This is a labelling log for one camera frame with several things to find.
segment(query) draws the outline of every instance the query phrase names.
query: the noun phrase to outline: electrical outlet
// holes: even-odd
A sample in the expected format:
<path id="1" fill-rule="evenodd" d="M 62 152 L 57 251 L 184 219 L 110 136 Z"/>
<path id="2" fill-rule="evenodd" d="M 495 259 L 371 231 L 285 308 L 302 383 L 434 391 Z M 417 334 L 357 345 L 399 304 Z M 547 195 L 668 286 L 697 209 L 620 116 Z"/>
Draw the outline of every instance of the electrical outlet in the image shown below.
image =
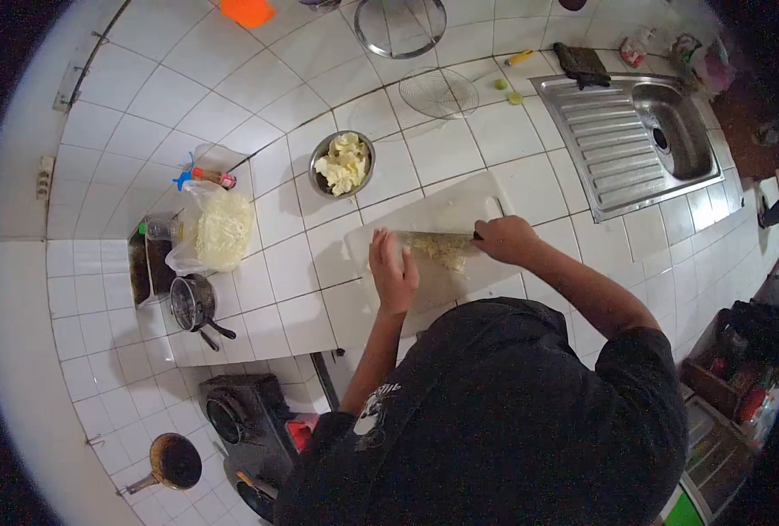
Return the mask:
<path id="1" fill-rule="evenodd" d="M 39 160 L 39 172 L 36 174 L 36 198 L 50 199 L 50 182 L 54 177 L 54 157 L 42 156 Z"/>

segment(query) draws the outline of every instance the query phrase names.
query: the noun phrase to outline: gas stove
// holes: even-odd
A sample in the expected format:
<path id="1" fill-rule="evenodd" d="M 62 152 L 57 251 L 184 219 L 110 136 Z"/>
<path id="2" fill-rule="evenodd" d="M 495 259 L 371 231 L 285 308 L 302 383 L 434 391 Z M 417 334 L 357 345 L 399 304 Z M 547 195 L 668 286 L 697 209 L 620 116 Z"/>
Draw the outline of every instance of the gas stove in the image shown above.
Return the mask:
<path id="1" fill-rule="evenodd" d="M 294 417 L 273 374 L 216 376 L 199 385 L 199 405 L 223 441 L 229 464 L 278 489 L 299 452 L 285 424 Z"/>

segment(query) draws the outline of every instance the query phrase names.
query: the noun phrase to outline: printed graphic on shirt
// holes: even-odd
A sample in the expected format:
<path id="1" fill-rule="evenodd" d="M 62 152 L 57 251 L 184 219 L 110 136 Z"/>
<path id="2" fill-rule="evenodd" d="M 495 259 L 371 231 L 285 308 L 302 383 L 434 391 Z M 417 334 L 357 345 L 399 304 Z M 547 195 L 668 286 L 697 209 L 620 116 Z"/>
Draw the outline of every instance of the printed graphic on shirt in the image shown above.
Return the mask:
<path id="1" fill-rule="evenodd" d="M 363 411 L 354 423 L 354 434 L 360 436 L 355 444 L 355 450 L 376 448 L 384 443 L 383 426 L 387 409 L 385 402 L 399 389 L 401 389 L 400 384 L 383 384 L 369 395 Z"/>

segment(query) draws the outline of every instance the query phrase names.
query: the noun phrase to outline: hand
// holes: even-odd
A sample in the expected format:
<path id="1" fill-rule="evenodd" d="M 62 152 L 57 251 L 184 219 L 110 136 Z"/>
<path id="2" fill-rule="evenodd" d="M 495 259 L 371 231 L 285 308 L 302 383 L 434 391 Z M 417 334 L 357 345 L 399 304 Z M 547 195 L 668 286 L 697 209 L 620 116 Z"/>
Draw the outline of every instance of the hand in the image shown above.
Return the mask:
<path id="1" fill-rule="evenodd" d="M 401 250 L 404 268 L 395 258 L 395 232 L 382 228 L 372 232 L 369 244 L 369 268 L 381 299 L 381 310 L 387 314 L 405 314 L 413 305 L 419 289 L 419 269 L 410 256 L 410 248 Z"/>
<path id="2" fill-rule="evenodd" d="M 540 241 L 530 224 L 518 216 L 500 217 L 491 221 L 478 220 L 474 230 L 483 239 L 472 240 L 472 245 L 493 259 L 521 267 L 533 245 Z"/>

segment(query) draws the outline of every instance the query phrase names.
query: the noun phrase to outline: sink drain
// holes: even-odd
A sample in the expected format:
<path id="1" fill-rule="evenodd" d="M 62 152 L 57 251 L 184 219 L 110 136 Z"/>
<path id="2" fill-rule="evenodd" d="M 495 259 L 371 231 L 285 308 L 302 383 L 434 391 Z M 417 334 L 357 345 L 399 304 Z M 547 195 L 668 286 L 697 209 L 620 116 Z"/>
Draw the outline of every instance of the sink drain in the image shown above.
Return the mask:
<path id="1" fill-rule="evenodd" d="M 660 128 L 653 128 L 653 139 L 655 139 L 655 145 L 662 149 L 667 149 L 667 137 L 664 135 L 664 132 L 661 131 Z"/>

